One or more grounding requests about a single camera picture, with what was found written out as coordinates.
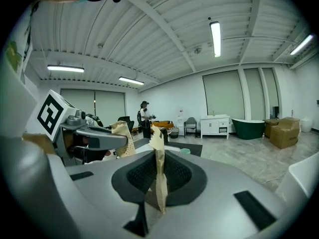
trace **gray floor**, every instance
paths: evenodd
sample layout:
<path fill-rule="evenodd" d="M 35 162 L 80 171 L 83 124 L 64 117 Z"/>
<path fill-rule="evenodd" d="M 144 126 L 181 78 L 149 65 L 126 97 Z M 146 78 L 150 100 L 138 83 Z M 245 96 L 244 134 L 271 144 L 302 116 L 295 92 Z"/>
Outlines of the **gray floor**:
<path fill-rule="evenodd" d="M 133 140 L 143 138 L 143 134 L 133 136 Z M 179 136 L 171 141 L 202 144 L 201 158 L 207 158 L 230 164 L 274 192 L 288 167 L 319 151 L 319 133 L 301 133 L 296 145 L 279 149 L 269 143 L 268 138 L 241 140 L 235 135 L 225 137 L 204 136 L 203 139 L 188 135 Z M 152 206 L 145 204 L 149 229 L 161 218 L 162 214 Z"/>

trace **white wall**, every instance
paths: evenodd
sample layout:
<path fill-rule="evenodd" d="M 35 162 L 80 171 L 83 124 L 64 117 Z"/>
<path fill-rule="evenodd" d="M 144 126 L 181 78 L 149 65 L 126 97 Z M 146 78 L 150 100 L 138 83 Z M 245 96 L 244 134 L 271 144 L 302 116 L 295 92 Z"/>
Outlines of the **white wall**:
<path fill-rule="evenodd" d="M 61 89 L 100 90 L 125 93 L 126 115 L 130 116 L 130 119 L 135 121 L 135 126 L 138 126 L 137 112 L 139 111 L 140 101 L 138 99 L 138 91 L 135 89 L 90 82 L 77 83 L 65 81 L 43 81 L 37 87 L 39 105 L 43 103 L 44 98 L 49 90 L 53 90 L 60 94 Z M 36 122 L 35 113 L 31 115 L 26 130 L 29 133 L 44 133 L 42 128 L 39 127 L 38 123 Z"/>
<path fill-rule="evenodd" d="M 243 69 L 259 67 L 274 69 L 279 96 L 280 117 L 290 117 L 292 110 L 294 110 L 294 116 L 296 113 L 298 114 L 299 104 L 297 101 L 299 100 L 299 93 L 298 89 L 294 87 L 294 82 L 297 81 L 296 74 L 293 70 L 289 70 L 285 65 L 282 66 L 280 64 L 249 64 L 241 67 L 228 66 L 199 72 L 142 91 L 139 95 L 139 101 L 140 103 L 144 100 L 149 102 L 149 111 L 151 114 L 156 115 L 158 120 L 172 120 L 174 124 L 177 124 L 177 111 L 183 109 L 185 120 L 188 117 L 194 117 L 197 121 L 200 121 L 201 116 L 207 115 L 206 96 L 202 76 L 238 69 L 244 95 L 245 119 L 250 120 L 249 90 Z"/>
<path fill-rule="evenodd" d="M 296 70 L 300 91 L 300 117 L 314 120 L 313 128 L 319 130 L 319 56 L 308 61 Z"/>

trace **freestanding bathtub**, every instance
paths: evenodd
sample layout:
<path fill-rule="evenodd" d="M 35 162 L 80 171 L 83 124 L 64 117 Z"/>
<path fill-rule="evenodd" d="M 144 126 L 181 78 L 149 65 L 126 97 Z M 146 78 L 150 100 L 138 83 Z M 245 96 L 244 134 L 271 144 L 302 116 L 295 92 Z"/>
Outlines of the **freestanding bathtub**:
<path fill-rule="evenodd" d="M 239 138 L 244 140 L 261 138 L 265 131 L 265 122 L 262 120 L 232 119 Z"/>

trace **brown paper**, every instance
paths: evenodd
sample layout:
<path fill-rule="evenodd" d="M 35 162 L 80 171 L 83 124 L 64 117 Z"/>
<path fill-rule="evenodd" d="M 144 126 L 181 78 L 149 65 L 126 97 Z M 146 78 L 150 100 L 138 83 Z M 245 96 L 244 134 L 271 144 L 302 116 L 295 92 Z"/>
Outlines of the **brown paper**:
<path fill-rule="evenodd" d="M 126 157 L 136 154 L 133 139 L 128 128 L 128 124 L 125 121 L 118 121 L 111 125 L 111 128 L 112 133 L 125 135 L 129 140 L 127 145 L 116 149 L 116 154 L 119 157 Z"/>
<path fill-rule="evenodd" d="M 152 126 L 154 131 L 153 137 L 150 140 L 149 145 L 155 149 L 156 153 L 156 197 L 158 199 L 159 209 L 162 213 L 165 213 L 166 197 L 167 197 L 167 179 L 164 175 L 164 136 L 160 132 L 157 126 Z"/>

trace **white cabinet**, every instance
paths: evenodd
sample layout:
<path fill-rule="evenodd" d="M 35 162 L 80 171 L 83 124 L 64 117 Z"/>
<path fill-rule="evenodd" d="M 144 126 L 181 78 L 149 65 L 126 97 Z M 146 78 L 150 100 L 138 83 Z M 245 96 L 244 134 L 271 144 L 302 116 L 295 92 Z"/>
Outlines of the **white cabinet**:
<path fill-rule="evenodd" d="M 225 135 L 228 139 L 229 116 L 205 116 L 200 119 L 200 137 L 203 135 Z"/>

